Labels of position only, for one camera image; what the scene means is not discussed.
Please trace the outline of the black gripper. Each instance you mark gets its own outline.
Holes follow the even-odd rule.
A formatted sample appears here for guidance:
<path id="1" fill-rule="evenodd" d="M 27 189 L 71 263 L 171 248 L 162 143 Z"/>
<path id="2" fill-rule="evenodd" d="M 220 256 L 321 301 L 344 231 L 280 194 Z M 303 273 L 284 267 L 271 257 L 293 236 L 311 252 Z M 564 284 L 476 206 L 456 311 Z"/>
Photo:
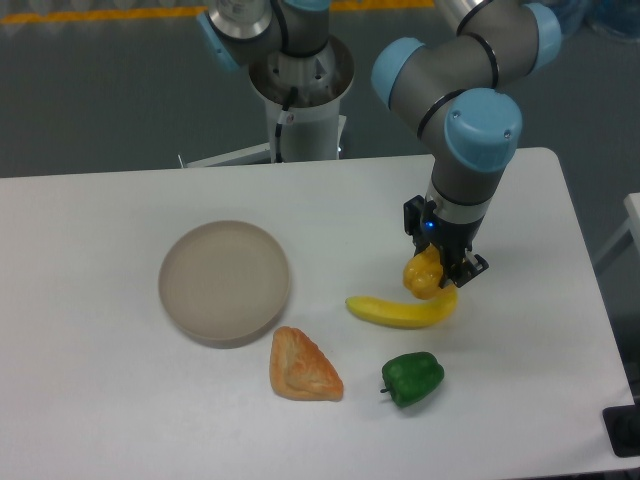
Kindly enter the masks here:
<path id="1" fill-rule="evenodd" d="M 414 256 L 433 245 L 440 254 L 443 269 L 439 287 L 461 288 L 488 269 L 488 262 L 473 254 L 472 242 L 483 217 L 467 223 L 455 223 L 436 215 L 434 200 L 418 195 L 403 205 L 404 230 L 412 239 Z"/>

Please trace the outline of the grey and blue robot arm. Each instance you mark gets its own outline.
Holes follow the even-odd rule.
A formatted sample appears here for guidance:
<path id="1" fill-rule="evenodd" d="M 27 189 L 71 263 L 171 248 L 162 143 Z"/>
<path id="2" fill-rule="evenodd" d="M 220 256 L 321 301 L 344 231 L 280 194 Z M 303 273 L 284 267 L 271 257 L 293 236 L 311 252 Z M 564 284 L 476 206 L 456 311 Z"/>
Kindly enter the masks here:
<path id="1" fill-rule="evenodd" d="M 472 243 L 522 131 L 520 109 L 501 89 L 553 61 L 562 34 L 538 3 L 441 1 L 438 9 L 454 38 L 433 49 L 398 39 L 370 78 L 434 158 L 427 192 L 404 205 L 405 232 L 417 251 L 439 253 L 441 286 L 463 286 L 487 268 Z M 273 162 L 337 157 L 354 61 L 329 31 L 327 2 L 215 1 L 197 21 L 224 68 L 248 68 Z"/>

